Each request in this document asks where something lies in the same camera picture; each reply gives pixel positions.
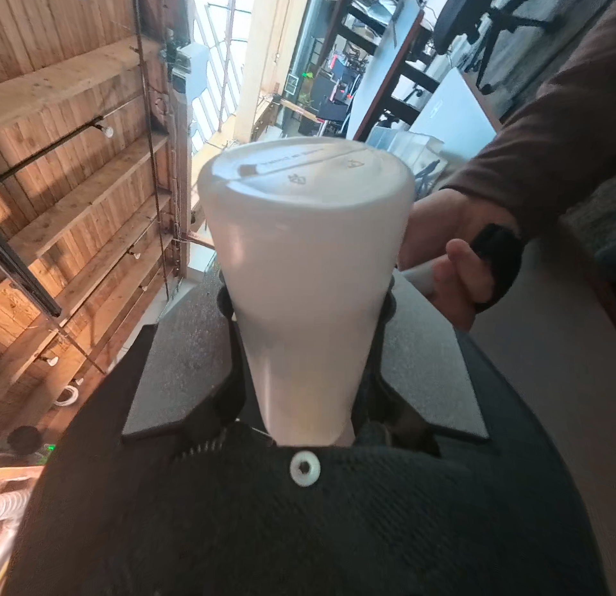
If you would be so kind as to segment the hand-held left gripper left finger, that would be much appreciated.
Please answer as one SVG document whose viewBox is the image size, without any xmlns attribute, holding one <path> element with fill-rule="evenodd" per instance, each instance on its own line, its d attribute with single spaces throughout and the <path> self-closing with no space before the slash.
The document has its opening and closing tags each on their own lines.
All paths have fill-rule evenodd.
<svg viewBox="0 0 616 596">
<path fill-rule="evenodd" d="M 165 315 L 135 392 L 124 438 L 215 438 L 244 406 L 242 346 L 222 274 L 204 274 Z"/>
</svg>

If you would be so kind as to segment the clear plastic storage bin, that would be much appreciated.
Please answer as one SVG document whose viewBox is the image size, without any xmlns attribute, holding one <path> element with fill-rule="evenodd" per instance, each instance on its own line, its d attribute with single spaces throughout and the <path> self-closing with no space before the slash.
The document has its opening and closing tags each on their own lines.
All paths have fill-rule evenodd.
<svg viewBox="0 0 616 596">
<path fill-rule="evenodd" d="M 442 154 L 441 140 L 409 130 L 375 126 L 368 135 L 366 144 L 397 157 L 415 177 L 420 174 L 439 174 L 449 163 Z"/>
</svg>

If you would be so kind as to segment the grey table with brown edge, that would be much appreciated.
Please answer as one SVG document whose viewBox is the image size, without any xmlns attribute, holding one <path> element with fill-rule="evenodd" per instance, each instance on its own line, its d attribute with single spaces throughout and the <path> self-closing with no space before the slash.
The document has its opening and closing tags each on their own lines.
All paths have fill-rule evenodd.
<svg viewBox="0 0 616 596">
<path fill-rule="evenodd" d="M 353 97 L 346 139 L 365 142 L 384 112 L 412 124 L 419 111 L 392 96 L 418 38 L 423 11 L 417 0 L 399 0 Z"/>
</svg>

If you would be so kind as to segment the person's right hand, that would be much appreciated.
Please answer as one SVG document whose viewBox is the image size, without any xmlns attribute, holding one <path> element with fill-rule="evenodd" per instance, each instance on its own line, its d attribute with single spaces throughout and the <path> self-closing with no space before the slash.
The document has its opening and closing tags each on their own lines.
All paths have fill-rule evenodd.
<svg viewBox="0 0 616 596">
<path fill-rule="evenodd" d="M 473 252 L 471 242 L 488 224 L 501 225 L 521 237 L 514 216 L 480 197 L 442 189 L 411 208 L 397 257 L 400 271 L 432 260 L 433 306 L 456 328 L 469 331 L 475 306 L 492 297 L 495 280 L 487 262 Z"/>
</svg>

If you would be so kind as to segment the dark mesh office chair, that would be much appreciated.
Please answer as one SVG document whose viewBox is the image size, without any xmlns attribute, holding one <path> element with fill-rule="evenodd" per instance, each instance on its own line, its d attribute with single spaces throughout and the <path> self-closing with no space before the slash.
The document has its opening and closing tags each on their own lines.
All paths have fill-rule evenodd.
<svg viewBox="0 0 616 596">
<path fill-rule="evenodd" d="M 494 7 L 493 0 L 447 0 L 432 33 L 435 52 L 438 55 L 446 54 L 455 38 L 461 35 L 466 35 L 467 42 L 474 45 L 479 40 L 481 17 L 486 14 L 490 26 L 475 55 L 476 59 L 481 57 L 476 67 L 478 74 L 475 84 L 479 86 L 502 31 L 514 33 L 521 27 L 535 27 L 546 33 L 554 33 L 563 24 L 561 15 L 551 21 L 515 15 L 514 11 L 528 1 L 509 0 L 501 7 Z"/>
</svg>

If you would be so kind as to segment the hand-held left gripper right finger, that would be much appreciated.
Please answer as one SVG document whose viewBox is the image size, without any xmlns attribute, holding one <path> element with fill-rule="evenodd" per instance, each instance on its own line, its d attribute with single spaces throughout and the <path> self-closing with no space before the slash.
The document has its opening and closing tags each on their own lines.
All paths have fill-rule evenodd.
<svg viewBox="0 0 616 596">
<path fill-rule="evenodd" d="M 403 275 L 390 279 L 368 355 L 368 419 L 394 443 L 490 439 L 455 329 Z"/>
</svg>

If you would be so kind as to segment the white bottle with black cap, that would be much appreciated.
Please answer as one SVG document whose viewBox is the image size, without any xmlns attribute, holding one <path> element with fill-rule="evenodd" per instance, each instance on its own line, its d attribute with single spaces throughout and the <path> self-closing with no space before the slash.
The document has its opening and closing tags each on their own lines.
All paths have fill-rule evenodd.
<svg viewBox="0 0 616 596">
<path fill-rule="evenodd" d="M 353 140 L 299 137 L 223 152 L 197 186 L 266 430 L 281 446 L 350 446 L 411 170 Z"/>
</svg>

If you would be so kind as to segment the person's right forearm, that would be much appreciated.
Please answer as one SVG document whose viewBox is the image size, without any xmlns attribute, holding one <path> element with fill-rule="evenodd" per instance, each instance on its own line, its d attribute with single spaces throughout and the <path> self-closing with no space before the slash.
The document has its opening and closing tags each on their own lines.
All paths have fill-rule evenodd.
<svg viewBox="0 0 616 596">
<path fill-rule="evenodd" d="M 528 237 L 615 176 L 615 3 L 535 99 L 445 188 L 504 207 Z"/>
</svg>

